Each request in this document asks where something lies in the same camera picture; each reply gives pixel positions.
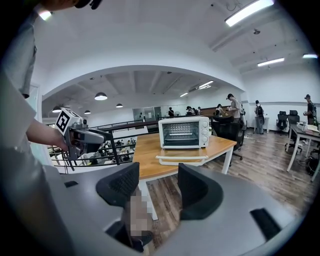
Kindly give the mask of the white table leg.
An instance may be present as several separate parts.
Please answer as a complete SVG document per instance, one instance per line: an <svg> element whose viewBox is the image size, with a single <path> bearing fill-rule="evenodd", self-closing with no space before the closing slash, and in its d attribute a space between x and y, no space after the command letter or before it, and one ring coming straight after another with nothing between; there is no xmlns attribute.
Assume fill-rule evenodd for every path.
<svg viewBox="0 0 320 256"><path fill-rule="evenodd" d="M234 147L231 147L230 149L228 149L225 152L225 159L224 159L224 163L223 163L223 167L222 167L222 171L221 171L225 175L228 173L228 170L230 167L230 163L231 163L232 155L233 155L233 149L234 149Z"/></svg>

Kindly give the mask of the white glass oven door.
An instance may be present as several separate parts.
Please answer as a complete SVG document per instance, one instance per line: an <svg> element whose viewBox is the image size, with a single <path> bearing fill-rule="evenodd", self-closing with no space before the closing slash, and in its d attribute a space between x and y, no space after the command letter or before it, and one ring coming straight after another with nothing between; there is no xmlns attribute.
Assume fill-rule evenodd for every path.
<svg viewBox="0 0 320 256"><path fill-rule="evenodd" d="M201 166L209 160L201 148L162 149L155 158L164 166L178 166L180 163Z"/></svg>

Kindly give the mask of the person's gray shirt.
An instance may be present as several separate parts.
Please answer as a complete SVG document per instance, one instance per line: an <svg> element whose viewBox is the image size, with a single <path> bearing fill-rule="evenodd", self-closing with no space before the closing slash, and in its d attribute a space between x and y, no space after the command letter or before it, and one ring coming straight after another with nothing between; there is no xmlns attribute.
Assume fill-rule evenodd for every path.
<svg viewBox="0 0 320 256"><path fill-rule="evenodd" d="M46 171L33 155L26 132L34 118L27 103L37 47L34 10L18 28L0 61L0 198L7 231L36 256L55 256L63 233Z"/></svg>

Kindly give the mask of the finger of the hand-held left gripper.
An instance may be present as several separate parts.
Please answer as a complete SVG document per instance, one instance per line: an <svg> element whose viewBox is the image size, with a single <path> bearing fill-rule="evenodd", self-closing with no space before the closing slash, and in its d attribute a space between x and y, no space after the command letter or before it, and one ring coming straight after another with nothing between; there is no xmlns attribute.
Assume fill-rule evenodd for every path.
<svg viewBox="0 0 320 256"><path fill-rule="evenodd" d="M106 141L113 140L113 136L109 132L91 128L87 131L89 132L87 144L100 146L101 144L104 144Z"/></svg>

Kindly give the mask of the white toaster oven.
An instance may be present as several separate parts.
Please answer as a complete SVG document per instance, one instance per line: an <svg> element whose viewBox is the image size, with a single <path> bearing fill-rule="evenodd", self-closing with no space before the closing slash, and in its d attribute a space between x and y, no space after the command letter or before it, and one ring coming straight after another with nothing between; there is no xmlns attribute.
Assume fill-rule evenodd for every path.
<svg viewBox="0 0 320 256"><path fill-rule="evenodd" d="M163 119L158 129L162 149L200 149L209 145L210 120L205 116Z"/></svg>

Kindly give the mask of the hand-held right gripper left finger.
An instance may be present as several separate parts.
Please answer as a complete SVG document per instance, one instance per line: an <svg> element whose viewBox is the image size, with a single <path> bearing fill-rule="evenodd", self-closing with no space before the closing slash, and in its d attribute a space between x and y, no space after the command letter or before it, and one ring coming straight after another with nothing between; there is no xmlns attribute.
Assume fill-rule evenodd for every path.
<svg viewBox="0 0 320 256"><path fill-rule="evenodd" d="M131 163L101 178L95 186L96 192L110 206L124 208L139 184L139 176L140 164Z"/></svg>

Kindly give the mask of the black metal railing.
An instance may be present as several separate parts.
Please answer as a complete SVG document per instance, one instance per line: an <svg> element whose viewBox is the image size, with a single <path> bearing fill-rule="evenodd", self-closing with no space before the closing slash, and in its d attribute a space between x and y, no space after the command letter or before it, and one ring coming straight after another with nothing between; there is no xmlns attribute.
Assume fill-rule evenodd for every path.
<svg viewBox="0 0 320 256"><path fill-rule="evenodd" d="M94 130L106 132L112 139L107 139L95 152L84 153L76 160L68 160L67 153L54 145L47 147L48 153L53 166L62 174L82 173L130 163L133 161L138 136L158 133L158 122L161 119L156 117L147 121L142 118L94 126Z"/></svg>

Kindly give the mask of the black office chair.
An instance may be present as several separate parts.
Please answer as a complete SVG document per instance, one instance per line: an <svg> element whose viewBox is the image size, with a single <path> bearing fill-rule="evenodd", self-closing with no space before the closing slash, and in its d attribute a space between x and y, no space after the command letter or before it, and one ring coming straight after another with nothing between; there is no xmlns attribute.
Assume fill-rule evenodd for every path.
<svg viewBox="0 0 320 256"><path fill-rule="evenodd" d="M276 127L279 133L286 131L288 126L288 115L285 111L279 111L277 114Z"/></svg>
<svg viewBox="0 0 320 256"><path fill-rule="evenodd" d="M241 151L243 146L245 131L243 130L243 123L235 121L233 116L217 116L211 118L211 127L216 135L220 138L236 142L233 147L233 155L243 160L243 156L236 153L236 150Z"/></svg>
<svg viewBox="0 0 320 256"><path fill-rule="evenodd" d="M297 110L290 110L287 117L289 125L296 125L300 122L300 116L298 115Z"/></svg>

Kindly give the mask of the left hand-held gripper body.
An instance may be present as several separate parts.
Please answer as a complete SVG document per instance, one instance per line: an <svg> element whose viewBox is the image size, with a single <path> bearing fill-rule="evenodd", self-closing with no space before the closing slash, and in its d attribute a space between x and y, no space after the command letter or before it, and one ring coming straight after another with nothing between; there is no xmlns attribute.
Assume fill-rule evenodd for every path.
<svg viewBox="0 0 320 256"><path fill-rule="evenodd" d="M87 120L68 108L62 108L55 122L55 127L62 134L68 147L65 157L69 161L78 160L86 153L96 152L100 145L87 144L89 138ZM73 131L74 146L69 146L69 131Z"/></svg>

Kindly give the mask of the black bag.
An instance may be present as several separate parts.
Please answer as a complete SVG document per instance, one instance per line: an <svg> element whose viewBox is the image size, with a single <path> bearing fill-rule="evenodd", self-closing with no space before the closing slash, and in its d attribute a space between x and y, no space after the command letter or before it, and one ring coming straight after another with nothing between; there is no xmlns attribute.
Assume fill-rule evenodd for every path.
<svg viewBox="0 0 320 256"><path fill-rule="evenodd" d="M309 175L313 176L316 172L316 168L318 166L319 159L310 156L306 161L306 171Z"/></svg>

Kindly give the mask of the person's left forearm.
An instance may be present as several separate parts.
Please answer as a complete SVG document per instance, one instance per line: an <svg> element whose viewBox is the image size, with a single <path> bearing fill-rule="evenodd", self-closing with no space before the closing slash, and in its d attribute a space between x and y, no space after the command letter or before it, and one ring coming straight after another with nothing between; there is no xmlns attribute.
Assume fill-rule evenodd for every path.
<svg viewBox="0 0 320 256"><path fill-rule="evenodd" d="M57 129L47 126L36 119L29 125L26 136L32 143L57 146L63 151L68 150L62 134Z"/></svg>

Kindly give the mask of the white framed desk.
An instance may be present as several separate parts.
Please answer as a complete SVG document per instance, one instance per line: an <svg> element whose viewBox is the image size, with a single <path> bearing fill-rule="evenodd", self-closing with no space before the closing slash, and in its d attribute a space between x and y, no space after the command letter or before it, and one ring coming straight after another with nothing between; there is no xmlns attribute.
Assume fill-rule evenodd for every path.
<svg viewBox="0 0 320 256"><path fill-rule="evenodd" d="M290 144L290 138L291 138L292 132L294 132L296 134L296 140L295 140L295 146L293 149L293 153L292 153L290 162L289 162L288 167L286 169L287 172L289 172L291 170L291 167L292 167L293 162L295 160L300 139L302 139L302 138L307 139L307 140L309 140L309 143L311 141L316 141L316 142L320 143L320 133L319 132L315 132L312 130L311 131L303 131L300 128L298 128L298 126L296 124L291 124L290 128L289 128L288 142L287 142L287 146L285 148L286 152L288 152L288 150L289 150L289 144ZM316 169L314 171L314 174L312 175L311 180L310 180L312 183L315 181L315 179L319 173L320 173L320 157L319 157Z"/></svg>

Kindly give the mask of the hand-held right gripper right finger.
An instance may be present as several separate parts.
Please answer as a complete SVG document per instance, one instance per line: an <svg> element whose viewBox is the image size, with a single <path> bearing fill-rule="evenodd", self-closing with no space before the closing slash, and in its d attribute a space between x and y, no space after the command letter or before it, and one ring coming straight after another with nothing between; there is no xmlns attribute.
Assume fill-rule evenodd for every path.
<svg viewBox="0 0 320 256"><path fill-rule="evenodd" d="M198 166L180 163L177 184L181 192L181 221L203 220L214 213L224 199L222 186L202 174Z"/></svg>

